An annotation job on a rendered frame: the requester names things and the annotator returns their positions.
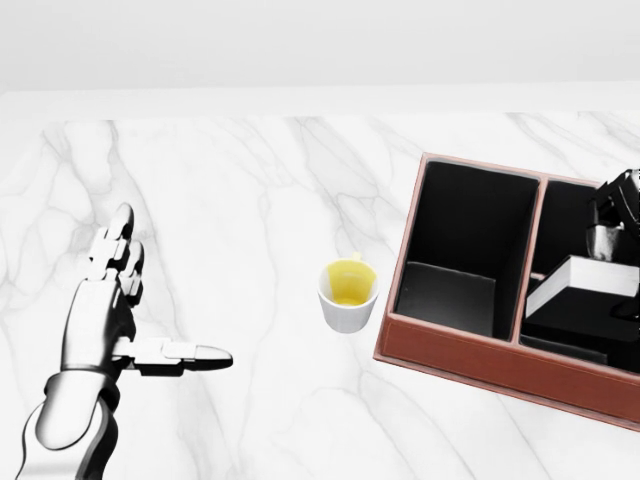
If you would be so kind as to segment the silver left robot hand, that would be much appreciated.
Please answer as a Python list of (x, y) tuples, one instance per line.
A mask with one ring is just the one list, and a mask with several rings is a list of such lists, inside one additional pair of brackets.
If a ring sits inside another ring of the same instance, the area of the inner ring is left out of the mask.
[(61, 368), (89, 370), (116, 379), (126, 369), (145, 376), (180, 376), (233, 365), (232, 355), (207, 345), (169, 338), (137, 340), (132, 310), (143, 293), (144, 247), (132, 239), (134, 212), (123, 203), (98, 230), (87, 278), (74, 295), (66, 322)]

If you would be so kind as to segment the white mug with yellow inside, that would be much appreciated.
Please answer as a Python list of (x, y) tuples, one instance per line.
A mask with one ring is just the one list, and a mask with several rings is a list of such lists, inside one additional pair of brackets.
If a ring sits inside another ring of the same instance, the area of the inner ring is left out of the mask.
[(317, 292), (326, 323), (336, 332), (355, 333), (367, 324), (378, 298), (378, 275), (354, 252), (323, 268)]

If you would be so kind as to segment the black book with white pages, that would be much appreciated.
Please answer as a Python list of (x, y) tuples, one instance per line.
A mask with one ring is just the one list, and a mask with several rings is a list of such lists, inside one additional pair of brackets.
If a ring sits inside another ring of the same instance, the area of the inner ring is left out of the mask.
[(640, 268), (569, 256), (528, 293), (520, 342), (640, 374)]

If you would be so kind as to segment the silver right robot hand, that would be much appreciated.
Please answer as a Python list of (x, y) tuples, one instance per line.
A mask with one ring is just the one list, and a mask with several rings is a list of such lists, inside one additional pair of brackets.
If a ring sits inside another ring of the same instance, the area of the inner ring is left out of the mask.
[(589, 201), (586, 228), (590, 258), (640, 269), (640, 170), (605, 182)]

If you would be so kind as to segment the red-brown desk caddy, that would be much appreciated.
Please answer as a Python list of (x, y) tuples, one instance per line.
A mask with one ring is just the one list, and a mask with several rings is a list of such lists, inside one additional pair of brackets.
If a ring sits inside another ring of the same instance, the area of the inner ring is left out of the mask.
[(602, 185), (424, 155), (376, 359), (640, 432), (640, 374), (520, 342), (535, 284), (592, 259)]

